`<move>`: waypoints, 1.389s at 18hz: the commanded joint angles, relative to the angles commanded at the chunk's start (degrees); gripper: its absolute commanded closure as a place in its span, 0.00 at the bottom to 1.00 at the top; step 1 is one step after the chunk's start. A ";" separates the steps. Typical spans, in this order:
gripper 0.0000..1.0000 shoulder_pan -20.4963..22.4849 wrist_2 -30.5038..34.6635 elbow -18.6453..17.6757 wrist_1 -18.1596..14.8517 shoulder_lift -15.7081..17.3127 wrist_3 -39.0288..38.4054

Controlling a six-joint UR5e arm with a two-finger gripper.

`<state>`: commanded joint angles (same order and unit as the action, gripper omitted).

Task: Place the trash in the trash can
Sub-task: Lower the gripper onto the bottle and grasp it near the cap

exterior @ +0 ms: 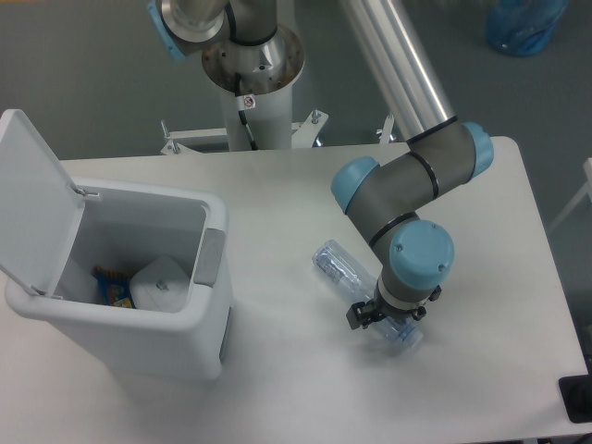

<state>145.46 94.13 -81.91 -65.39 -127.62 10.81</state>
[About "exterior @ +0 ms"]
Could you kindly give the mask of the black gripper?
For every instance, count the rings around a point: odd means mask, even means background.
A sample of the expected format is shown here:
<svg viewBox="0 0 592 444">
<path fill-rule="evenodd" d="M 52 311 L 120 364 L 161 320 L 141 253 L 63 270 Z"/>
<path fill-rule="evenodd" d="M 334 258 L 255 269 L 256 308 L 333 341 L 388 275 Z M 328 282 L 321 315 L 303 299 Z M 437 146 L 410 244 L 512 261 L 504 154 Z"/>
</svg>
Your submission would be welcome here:
<svg viewBox="0 0 592 444">
<path fill-rule="evenodd" d="M 382 317 L 399 319 L 401 321 L 412 319 L 421 321 L 426 316 L 426 304 L 439 299 L 442 288 L 437 285 L 428 298 L 420 301 L 416 308 L 402 310 L 389 305 L 384 299 L 375 297 L 370 302 L 356 302 L 351 305 L 346 313 L 346 319 L 351 330 L 358 328 L 366 329 L 370 325 L 380 322 Z"/>
</svg>

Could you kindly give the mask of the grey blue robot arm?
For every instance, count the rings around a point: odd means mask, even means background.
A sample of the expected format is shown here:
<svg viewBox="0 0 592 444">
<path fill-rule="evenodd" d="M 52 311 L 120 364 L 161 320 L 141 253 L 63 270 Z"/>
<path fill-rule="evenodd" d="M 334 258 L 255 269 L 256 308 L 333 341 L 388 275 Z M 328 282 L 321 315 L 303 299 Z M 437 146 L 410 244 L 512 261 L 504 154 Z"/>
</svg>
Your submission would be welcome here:
<svg viewBox="0 0 592 444">
<path fill-rule="evenodd" d="M 425 316 L 454 246 L 443 227 L 417 212 L 488 169 L 494 148 L 480 126 L 457 120 L 401 2 L 345 1 L 342 8 L 408 145 L 386 164 L 352 160 L 330 185 L 382 266 L 371 299 L 347 313 L 356 329 Z M 172 57 L 201 54 L 226 101 L 230 150 L 290 147 L 290 88 L 304 56 L 299 38 L 278 23 L 275 2 L 152 1 L 148 10 Z"/>
</svg>

